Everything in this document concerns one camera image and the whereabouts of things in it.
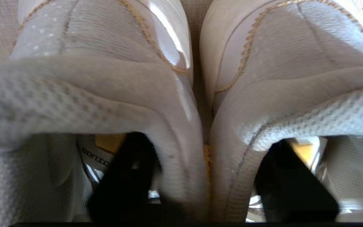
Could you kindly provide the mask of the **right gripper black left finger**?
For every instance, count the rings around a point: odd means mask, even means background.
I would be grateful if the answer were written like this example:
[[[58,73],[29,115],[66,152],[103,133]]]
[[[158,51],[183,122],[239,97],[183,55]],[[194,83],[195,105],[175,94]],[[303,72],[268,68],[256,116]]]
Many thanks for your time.
[[[87,209],[93,223],[181,223],[182,210],[162,199],[149,199],[154,175],[162,168],[147,136],[129,133]]]

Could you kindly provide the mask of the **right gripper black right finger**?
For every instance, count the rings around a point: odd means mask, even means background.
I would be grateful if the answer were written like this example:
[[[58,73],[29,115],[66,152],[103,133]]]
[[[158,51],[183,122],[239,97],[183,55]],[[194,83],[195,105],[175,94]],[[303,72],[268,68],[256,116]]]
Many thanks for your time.
[[[265,219],[272,223],[332,223],[336,199],[307,168],[286,140],[274,143],[255,178]]]

